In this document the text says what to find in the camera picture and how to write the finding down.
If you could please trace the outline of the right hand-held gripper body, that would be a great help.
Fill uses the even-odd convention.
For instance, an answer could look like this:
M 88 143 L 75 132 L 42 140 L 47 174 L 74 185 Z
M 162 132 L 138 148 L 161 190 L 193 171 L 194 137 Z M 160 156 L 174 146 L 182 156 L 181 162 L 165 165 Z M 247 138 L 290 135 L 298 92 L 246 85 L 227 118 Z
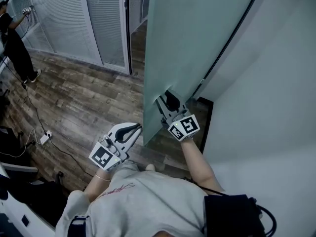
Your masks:
M 173 117 L 163 117 L 161 123 L 177 141 L 192 137 L 199 131 L 196 116 L 191 114 L 188 109 L 182 110 Z

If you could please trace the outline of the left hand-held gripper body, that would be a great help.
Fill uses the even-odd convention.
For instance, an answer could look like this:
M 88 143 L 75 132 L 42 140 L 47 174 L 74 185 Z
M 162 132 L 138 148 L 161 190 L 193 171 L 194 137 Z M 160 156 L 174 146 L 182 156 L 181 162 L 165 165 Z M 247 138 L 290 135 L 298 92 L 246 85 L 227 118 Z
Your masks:
M 101 142 L 97 142 L 89 155 L 89 159 L 102 170 L 109 172 L 129 158 L 130 148 L 119 142 L 114 142 L 110 136 L 104 135 Z

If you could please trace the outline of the frosted glass door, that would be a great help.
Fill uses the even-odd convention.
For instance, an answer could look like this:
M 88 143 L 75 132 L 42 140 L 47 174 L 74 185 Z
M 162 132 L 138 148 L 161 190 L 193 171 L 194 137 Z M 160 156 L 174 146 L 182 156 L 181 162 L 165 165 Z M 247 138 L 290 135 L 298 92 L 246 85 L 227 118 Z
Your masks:
M 206 76 L 252 0 L 150 0 L 143 139 L 161 129 L 155 103 L 167 89 L 188 100 Z

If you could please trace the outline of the person's right forearm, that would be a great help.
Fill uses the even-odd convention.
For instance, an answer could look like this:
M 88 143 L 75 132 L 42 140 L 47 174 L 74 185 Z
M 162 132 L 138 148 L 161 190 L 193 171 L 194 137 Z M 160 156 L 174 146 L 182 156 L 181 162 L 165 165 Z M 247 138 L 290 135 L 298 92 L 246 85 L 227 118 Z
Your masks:
M 193 181 L 201 187 L 223 192 L 224 189 L 219 184 L 212 167 L 206 161 L 193 139 L 186 138 L 180 144 Z

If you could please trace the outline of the person's left forearm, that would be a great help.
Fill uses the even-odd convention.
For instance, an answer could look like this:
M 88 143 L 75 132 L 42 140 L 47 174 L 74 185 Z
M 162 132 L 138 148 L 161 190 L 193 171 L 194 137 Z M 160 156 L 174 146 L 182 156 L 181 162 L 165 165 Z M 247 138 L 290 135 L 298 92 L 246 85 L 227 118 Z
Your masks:
M 95 201 L 109 186 L 112 174 L 101 168 L 97 170 L 88 186 L 83 191 L 89 202 Z

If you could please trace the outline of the black skirting board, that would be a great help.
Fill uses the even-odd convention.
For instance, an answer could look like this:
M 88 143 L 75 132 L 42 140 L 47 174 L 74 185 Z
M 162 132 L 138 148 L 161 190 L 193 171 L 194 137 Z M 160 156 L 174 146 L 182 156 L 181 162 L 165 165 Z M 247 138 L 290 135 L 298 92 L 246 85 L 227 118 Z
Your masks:
M 200 148 L 199 148 L 201 153 L 203 154 L 204 148 L 205 148 L 205 144 L 206 144 L 206 140 L 207 140 L 207 136 L 208 136 L 210 123 L 211 123 L 211 117 L 212 117 L 212 111 L 213 111 L 214 103 L 212 101 L 208 100 L 208 99 L 203 98 L 203 97 L 199 97 L 198 101 L 208 107 L 208 112 L 207 112 L 207 117 L 206 117 L 206 122 L 205 122 L 205 128 L 204 128 L 203 137 L 202 137 L 202 141 L 201 141 Z

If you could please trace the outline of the grey trouser leg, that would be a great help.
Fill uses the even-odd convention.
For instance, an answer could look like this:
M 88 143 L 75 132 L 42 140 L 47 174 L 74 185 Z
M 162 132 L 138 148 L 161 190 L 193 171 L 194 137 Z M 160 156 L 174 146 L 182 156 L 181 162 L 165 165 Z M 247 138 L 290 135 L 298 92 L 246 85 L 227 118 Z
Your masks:
M 139 172 L 138 165 L 132 160 L 127 160 L 116 169 L 115 175 L 126 178 L 127 176 L 137 172 Z

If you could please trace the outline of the white power strip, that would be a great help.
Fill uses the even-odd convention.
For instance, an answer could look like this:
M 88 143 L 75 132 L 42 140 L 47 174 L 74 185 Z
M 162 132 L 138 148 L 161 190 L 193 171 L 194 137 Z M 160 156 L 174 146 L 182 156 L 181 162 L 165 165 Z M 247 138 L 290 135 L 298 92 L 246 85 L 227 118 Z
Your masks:
M 52 137 L 52 132 L 48 130 L 41 138 L 40 143 L 44 145 L 46 142 L 48 142 Z

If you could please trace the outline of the grey metal bar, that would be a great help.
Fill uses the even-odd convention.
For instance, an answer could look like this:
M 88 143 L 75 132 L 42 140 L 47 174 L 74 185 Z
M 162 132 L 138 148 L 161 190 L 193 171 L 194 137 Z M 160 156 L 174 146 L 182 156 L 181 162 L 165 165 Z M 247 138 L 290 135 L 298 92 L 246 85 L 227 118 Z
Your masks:
M 20 166 L 20 165 L 0 162 L 0 174 L 8 177 L 7 170 L 16 171 L 16 172 L 26 172 L 26 173 L 38 173 L 38 169 L 36 167 Z

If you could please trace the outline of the black chest pouch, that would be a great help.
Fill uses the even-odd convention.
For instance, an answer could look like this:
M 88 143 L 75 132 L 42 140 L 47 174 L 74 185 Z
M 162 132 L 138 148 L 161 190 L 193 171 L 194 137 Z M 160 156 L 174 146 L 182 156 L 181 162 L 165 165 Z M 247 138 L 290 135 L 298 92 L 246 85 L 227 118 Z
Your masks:
M 256 199 L 247 195 L 204 197 L 205 237 L 266 237 Z

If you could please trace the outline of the white desk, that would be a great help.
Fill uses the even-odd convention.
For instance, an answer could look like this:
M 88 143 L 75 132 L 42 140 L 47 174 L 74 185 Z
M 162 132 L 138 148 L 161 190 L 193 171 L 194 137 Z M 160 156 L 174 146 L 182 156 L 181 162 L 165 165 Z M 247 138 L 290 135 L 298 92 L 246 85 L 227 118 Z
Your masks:
M 2 203 L 7 217 L 24 237 L 55 237 L 55 227 L 37 215 L 26 204 L 17 201 L 9 192 L 7 193 L 7 198 L 0 198 L 0 203 Z

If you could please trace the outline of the narrow glass panel with blinds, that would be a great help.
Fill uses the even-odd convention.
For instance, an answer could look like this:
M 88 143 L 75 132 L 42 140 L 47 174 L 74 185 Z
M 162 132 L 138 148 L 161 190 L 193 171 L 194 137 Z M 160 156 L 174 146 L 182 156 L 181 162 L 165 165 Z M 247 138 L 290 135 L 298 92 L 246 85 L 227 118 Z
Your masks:
M 119 0 L 87 0 L 99 54 L 104 66 L 125 69 Z

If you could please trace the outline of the interior glass partition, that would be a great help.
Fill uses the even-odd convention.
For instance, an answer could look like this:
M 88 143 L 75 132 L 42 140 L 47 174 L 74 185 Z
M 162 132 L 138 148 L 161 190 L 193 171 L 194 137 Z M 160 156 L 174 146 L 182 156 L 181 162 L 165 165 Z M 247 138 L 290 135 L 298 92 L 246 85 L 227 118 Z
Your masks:
M 148 17 L 149 0 L 129 0 L 129 31 L 135 32 Z

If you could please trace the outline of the wide glass panel with blinds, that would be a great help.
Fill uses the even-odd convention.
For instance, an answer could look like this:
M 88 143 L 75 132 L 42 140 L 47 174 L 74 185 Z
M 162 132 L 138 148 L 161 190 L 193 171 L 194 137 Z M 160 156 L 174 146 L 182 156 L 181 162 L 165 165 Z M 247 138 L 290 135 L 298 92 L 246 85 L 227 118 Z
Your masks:
M 101 65 L 87 0 L 32 0 L 55 53 Z
M 22 16 L 24 8 L 33 6 L 33 1 L 11 0 L 11 5 L 14 11 L 14 19 L 17 20 Z M 46 52 L 53 51 L 34 8 L 18 26 L 18 33 L 23 37 L 26 47 Z

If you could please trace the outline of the white partition frame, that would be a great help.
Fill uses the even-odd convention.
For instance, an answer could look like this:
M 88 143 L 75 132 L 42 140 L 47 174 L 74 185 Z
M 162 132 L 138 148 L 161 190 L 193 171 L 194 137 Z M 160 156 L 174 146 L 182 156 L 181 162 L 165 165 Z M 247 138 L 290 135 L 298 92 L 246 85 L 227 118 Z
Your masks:
M 131 74 L 128 0 L 9 0 L 26 47 Z

